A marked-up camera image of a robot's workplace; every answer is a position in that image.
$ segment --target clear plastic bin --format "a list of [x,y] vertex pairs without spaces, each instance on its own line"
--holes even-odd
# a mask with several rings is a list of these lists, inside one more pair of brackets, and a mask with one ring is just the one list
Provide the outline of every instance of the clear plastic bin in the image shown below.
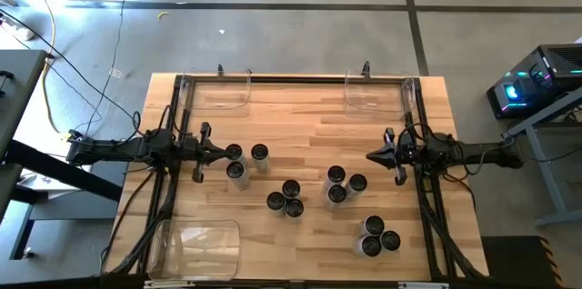
[[[195,84],[188,81],[188,75],[196,77]],[[193,116],[247,116],[250,100],[250,70],[223,75],[203,75],[196,71],[182,74],[178,104]]]
[[344,110],[350,117],[374,117],[400,120],[403,116],[401,91],[398,87],[367,82],[358,72],[346,71]]
[[161,222],[152,239],[152,280],[217,280],[235,277],[240,229],[233,220]]

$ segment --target white cable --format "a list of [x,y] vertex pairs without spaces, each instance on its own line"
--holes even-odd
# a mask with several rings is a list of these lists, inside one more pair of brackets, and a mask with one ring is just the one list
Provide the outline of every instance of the white cable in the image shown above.
[[[46,4],[46,9],[48,10],[48,14],[51,16],[51,27],[53,28],[53,36],[51,37],[51,45],[48,49],[48,53],[53,53],[53,46],[55,45],[55,37],[56,37],[56,26],[55,26],[55,16],[53,15],[53,11],[51,10],[51,6],[48,4],[48,1],[44,0]],[[48,104],[48,96],[46,95],[46,75],[48,74],[48,70],[50,68],[50,64],[48,58],[45,59],[45,68],[43,68],[43,74],[41,76],[41,82],[43,86],[43,98],[45,99],[45,106],[46,106],[46,116],[48,118],[48,123],[53,127],[56,133],[59,134],[59,131],[56,129],[55,123],[53,122],[53,116],[51,115],[51,107]]]

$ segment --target concrete floor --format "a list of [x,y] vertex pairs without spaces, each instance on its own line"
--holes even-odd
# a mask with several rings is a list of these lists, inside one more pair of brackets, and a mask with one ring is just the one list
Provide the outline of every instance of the concrete floor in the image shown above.
[[[127,0],[154,3],[309,3],[404,5],[406,0]],[[14,8],[23,21],[50,35],[42,1]],[[105,82],[115,46],[118,9],[66,8],[53,1],[56,46],[97,87]],[[582,6],[582,0],[416,0],[417,5]],[[369,60],[376,75],[418,75],[416,53],[407,12],[272,11],[127,9],[115,68],[107,93],[128,111],[141,110],[153,72],[213,71],[250,67],[258,73],[342,74]],[[493,117],[485,91],[502,74],[539,44],[571,43],[582,36],[580,12],[565,13],[418,13],[428,72],[442,75],[453,108],[459,138],[495,141],[505,124]],[[17,48],[5,34],[1,46]],[[43,47],[38,40],[31,46]],[[93,102],[98,95],[62,61],[55,67]],[[48,76],[48,94],[57,127],[65,131],[85,122],[90,107],[61,80]],[[98,138],[123,137],[131,132],[126,116],[109,104],[95,133]],[[485,166],[470,179],[477,197],[482,235],[540,234],[554,250],[566,285],[582,286],[582,223],[535,228],[534,219],[551,213],[539,170]],[[0,226],[0,239],[10,243],[22,206],[12,204]],[[0,282],[88,276],[98,266],[111,221],[42,222],[30,245],[43,257],[6,261],[0,250]],[[19,272],[9,274],[10,267]]]

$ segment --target cyan light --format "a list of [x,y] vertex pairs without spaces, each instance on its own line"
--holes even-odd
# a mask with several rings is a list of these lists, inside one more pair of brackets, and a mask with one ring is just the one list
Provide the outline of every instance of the cyan light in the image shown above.
[[513,85],[508,85],[506,87],[506,94],[507,97],[509,97],[509,99],[517,99],[517,93],[516,93],[516,88],[513,87]]

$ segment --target desk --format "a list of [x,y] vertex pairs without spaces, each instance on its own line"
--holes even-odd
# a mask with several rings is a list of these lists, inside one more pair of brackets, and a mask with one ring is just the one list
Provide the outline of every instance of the desk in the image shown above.
[[[171,100],[175,79],[174,74],[152,75],[142,131],[157,127]],[[454,135],[444,78],[422,77],[420,83],[429,124],[435,132]],[[195,99],[204,99],[211,90],[207,84],[197,84]],[[396,101],[399,94],[398,87],[386,90],[387,99]],[[394,107],[394,111],[399,110],[399,100]],[[182,163],[173,220],[238,221],[241,261],[237,279],[430,279],[414,179],[396,186],[394,172],[365,159],[366,153],[382,146],[386,127],[394,127],[397,133],[403,129],[397,113],[377,119],[346,116],[344,86],[340,84],[253,83],[247,116],[196,117],[194,111],[188,130],[197,132],[203,121],[211,124],[215,145],[237,143],[250,156],[251,147],[261,143],[268,146],[271,156],[271,172],[260,175],[250,169],[251,185],[242,192],[226,178],[227,161],[205,168],[203,184],[191,180],[194,164]],[[322,208],[321,184],[327,168],[334,164],[344,166],[347,177],[364,174],[368,188],[332,213]],[[135,164],[129,168],[140,167]],[[147,172],[128,174],[118,214],[146,176]],[[266,196],[280,190],[286,179],[296,179],[302,185],[306,211],[300,224],[270,216],[266,209]],[[129,207],[105,269],[118,265],[143,232],[152,186],[153,182],[145,186]],[[441,188],[449,232],[476,269],[487,274],[469,193],[459,184],[442,182]],[[385,220],[386,229],[400,234],[402,245],[397,252],[358,258],[351,253],[357,223],[372,214]],[[442,255],[442,249],[437,248],[444,270]]]

